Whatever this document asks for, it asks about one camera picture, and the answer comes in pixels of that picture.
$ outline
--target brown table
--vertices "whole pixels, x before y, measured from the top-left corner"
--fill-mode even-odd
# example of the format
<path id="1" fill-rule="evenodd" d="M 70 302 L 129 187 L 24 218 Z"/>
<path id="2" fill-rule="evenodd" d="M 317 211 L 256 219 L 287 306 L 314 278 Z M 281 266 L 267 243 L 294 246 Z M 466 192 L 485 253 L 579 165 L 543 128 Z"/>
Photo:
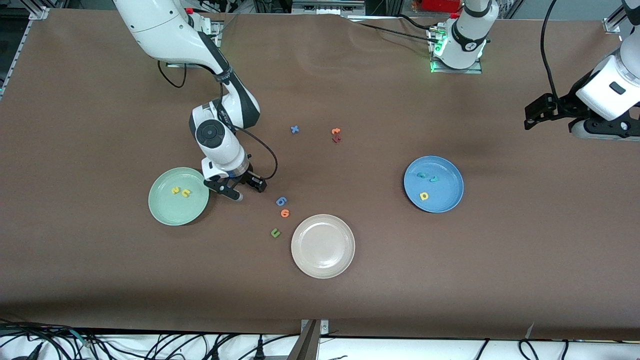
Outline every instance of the brown table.
<path id="1" fill-rule="evenodd" d="M 574 138 L 566 121 L 524 131 L 524 106 L 548 91 L 540 25 L 498 21 L 484 74 L 464 76 L 430 73 L 419 41 L 337 16 L 238 16 L 223 52 L 259 100 L 253 131 L 280 170 L 265 193 L 212 194 L 195 223 L 168 227 L 148 190 L 200 166 L 187 119 L 217 84 L 189 69 L 172 88 L 116 12 L 53 10 L 0 102 L 0 313 L 252 332 L 329 318 L 341 334 L 493 338 L 535 322 L 537 338 L 637 337 L 640 147 Z M 547 43 L 564 94 L 618 39 L 598 22 L 551 22 Z M 270 155 L 239 139 L 271 172 Z M 405 168 L 428 154 L 463 174 L 448 213 L 404 195 Z M 356 236 L 353 263 L 330 280 L 291 258 L 292 232 L 318 213 Z"/>

